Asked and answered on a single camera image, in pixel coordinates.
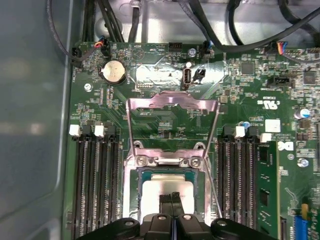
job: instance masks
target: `blue connector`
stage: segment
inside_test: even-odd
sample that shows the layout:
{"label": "blue connector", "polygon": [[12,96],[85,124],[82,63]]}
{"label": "blue connector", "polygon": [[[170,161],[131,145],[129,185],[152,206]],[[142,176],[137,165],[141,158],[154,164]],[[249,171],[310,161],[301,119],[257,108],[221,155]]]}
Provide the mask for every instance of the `blue connector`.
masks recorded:
{"label": "blue connector", "polygon": [[296,240],[308,240],[308,221],[301,216],[295,216],[294,231]]}

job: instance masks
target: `black cable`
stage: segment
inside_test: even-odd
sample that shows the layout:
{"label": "black cable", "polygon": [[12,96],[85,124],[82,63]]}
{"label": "black cable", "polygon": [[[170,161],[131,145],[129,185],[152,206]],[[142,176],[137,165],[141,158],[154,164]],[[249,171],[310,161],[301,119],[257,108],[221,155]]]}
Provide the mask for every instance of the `black cable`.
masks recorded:
{"label": "black cable", "polygon": [[86,0],[84,4],[84,13],[83,13],[82,42],[88,41],[89,5],[90,5],[90,0]]}
{"label": "black cable", "polygon": [[111,21],[111,23],[113,25],[114,33],[115,33],[115,36],[116,36],[117,40],[120,43],[124,43],[125,42],[124,37],[122,36],[118,20],[117,20],[116,15],[115,15],[115,13],[114,13],[111,5],[110,5],[109,0],[103,0],[103,3],[104,3],[104,6],[105,6],[105,8],[107,10],[107,15],[109,16],[109,19],[110,19],[110,21]]}
{"label": "black cable", "polygon": [[[289,9],[287,0],[278,0],[278,5],[285,20],[287,20],[292,25],[298,23],[301,20],[301,18],[297,17]],[[306,31],[313,38],[314,45],[316,47],[320,46],[320,33],[312,25],[310,25],[309,23],[306,23],[305,25],[301,26],[301,29]]]}
{"label": "black cable", "polygon": [[129,43],[134,43],[136,41],[139,18],[140,18],[140,10],[138,7],[134,7],[132,10],[132,25],[129,33],[129,38],[128,38]]}
{"label": "black cable", "polygon": [[56,41],[58,47],[60,48],[60,50],[67,55],[67,57],[71,60],[74,60],[76,62],[82,62],[83,60],[87,59],[95,50],[95,47],[92,47],[85,55],[83,55],[82,57],[76,57],[73,56],[70,52],[68,52],[66,50],[66,48],[64,47],[64,45],[62,44],[59,35],[57,33],[56,27],[55,27],[55,23],[54,23],[54,19],[52,16],[52,0],[46,0],[46,14],[47,14],[47,19],[49,22],[49,27],[50,27],[50,31],[52,32],[53,38]]}
{"label": "black cable", "polygon": [[88,11],[88,42],[95,41],[95,23],[96,23],[96,2],[89,0],[89,11]]}
{"label": "black cable", "polygon": [[320,64],[320,59],[315,59],[315,60],[302,60],[302,59],[298,59],[298,58],[295,58],[293,56],[290,56],[286,53],[283,53],[281,56],[284,56],[286,59],[289,59],[291,61],[294,61],[296,63],[299,63],[299,64]]}
{"label": "black cable", "polygon": [[204,13],[203,8],[201,7],[199,0],[191,0],[189,3],[190,3],[192,11],[196,14],[196,16],[198,17],[200,22],[202,22],[203,26],[205,27],[213,44],[215,45],[215,47],[225,53],[245,52],[245,51],[249,51],[249,50],[252,50],[255,48],[263,47],[273,41],[278,41],[280,39],[283,39],[284,37],[292,34],[296,30],[298,30],[301,26],[308,23],[309,21],[311,21],[312,19],[314,19],[316,16],[318,16],[320,14],[320,7],[318,7],[316,10],[314,10],[313,12],[308,14],[306,17],[304,17],[298,23],[288,27],[284,31],[279,32],[278,34],[276,34],[274,36],[268,37],[264,40],[261,40],[261,41],[255,42],[255,43],[251,43],[251,44],[246,44],[246,45],[241,45],[241,46],[233,46],[233,45],[222,45],[221,44],[217,35],[215,34],[213,29],[211,28],[211,25],[210,25],[205,13]]}
{"label": "black cable", "polygon": [[178,3],[180,5],[180,7],[182,8],[182,10],[184,11],[184,13],[192,20],[192,22],[194,22],[195,25],[198,26],[198,28],[200,28],[200,30],[203,33],[203,35],[205,36],[206,40],[210,41],[211,39],[210,39],[205,27],[202,25],[202,23],[199,21],[199,19],[195,16],[195,14],[190,10],[187,3],[184,0],[178,0]]}
{"label": "black cable", "polygon": [[103,20],[105,22],[105,26],[106,26],[106,28],[108,29],[108,32],[109,32],[110,40],[112,42],[117,42],[116,34],[115,34],[114,28],[113,28],[113,26],[112,26],[112,24],[111,24],[111,22],[109,20],[109,17],[108,17],[108,14],[107,14],[107,11],[106,11],[104,3],[102,2],[102,0],[96,0],[96,2],[98,3],[99,8],[101,10],[102,17],[103,17]]}
{"label": "black cable", "polygon": [[226,7],[227,15],[228,15],[228,25],[231,36],[237,45],[244,45],[241,41],[235,26],[235,12],[237,7],[240,5],[240,0],[229,0],[228,5]]}

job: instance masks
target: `silver metal frame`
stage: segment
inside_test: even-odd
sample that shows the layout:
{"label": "silver metal frame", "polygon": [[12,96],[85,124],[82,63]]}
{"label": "silver metal frame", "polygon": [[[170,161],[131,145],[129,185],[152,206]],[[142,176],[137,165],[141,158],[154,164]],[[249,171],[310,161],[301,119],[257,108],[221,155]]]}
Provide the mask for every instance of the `silver metal frame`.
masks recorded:
{"label": "silver metal frame", "polygon": [[[132,129],[131,111],[138,108],[161,109],[166,105],[180,105],[182,109],[199,109],[215,112],[212,120],[210,133],[204,149],[179,149],[176,152],[164,152],[157,148],[138,148],[134,145],[134,134]],[[172,160],[180,163],[190,158],[204,159],[208,155],[210,144],[214,135],[215,126],[219,116],[220,103],[216,100],[197,100],[185,91],[163,91],[152,98],[129,98],[126,101],[126,115],[129,128],[130,147],[132,155],[136,159],[147,158],[147,160],[161,163],[161,159]]]}
{"label": "silver metal frame", "polygon": [[[176,152],[164,152],[162,149],[144,148],[143,143],[134,141],[131,111],[138,108],[163,108],[166,105],[180,105],[182,109],[199,109],[215,112],[207,143],[197,142],[193,149],[179,149]],[[212,221],[211,204],[212,194],[218,203],[213,178],[211,175],[211,164],[208,161],[208,152],[219,116],[220,103],[216,100],[197,100],[184,91],[163,91],[152,98],[129,98],[126,102],[126,113],[129,128],[130,152],[124,162],[124,185],[123,185],[123,217],[130,215],[130,172],[138,167],[157,167],[161,164],[178,165],[181,168],[196,168],[205,172],[204,186],[204,218],[207,224]]]}

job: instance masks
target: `motherboard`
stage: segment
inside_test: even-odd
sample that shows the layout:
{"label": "motherboard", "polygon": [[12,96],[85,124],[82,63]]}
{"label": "motherboard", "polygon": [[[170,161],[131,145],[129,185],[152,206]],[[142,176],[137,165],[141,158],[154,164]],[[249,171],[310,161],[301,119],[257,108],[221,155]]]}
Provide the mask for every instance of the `motherboard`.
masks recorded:
{"label": "motherboard", "polygon": [[142,221],[164,189],[207,224],[220,211],[276,239],[320,239],[319,64],[271,47],[108,42],[74,65],[70,96],[64,239]]}

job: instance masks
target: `multicolor wire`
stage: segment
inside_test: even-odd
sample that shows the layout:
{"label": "multicolor wire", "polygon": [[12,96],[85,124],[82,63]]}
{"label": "multicolor wire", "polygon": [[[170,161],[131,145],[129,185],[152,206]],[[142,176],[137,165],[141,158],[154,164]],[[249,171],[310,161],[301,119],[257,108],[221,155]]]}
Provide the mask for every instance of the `multicolor wire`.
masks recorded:
{"label": "multicolor wire", "polygon": [[104,37],[104,36],[101,36],[100,39],[99,39],[99,41],[97,41],[93,46],[94,46],[95,48],[100,48],[100,47],[102,47],[102,46],[104,45],[104,39],[105,39],[105,37]]}

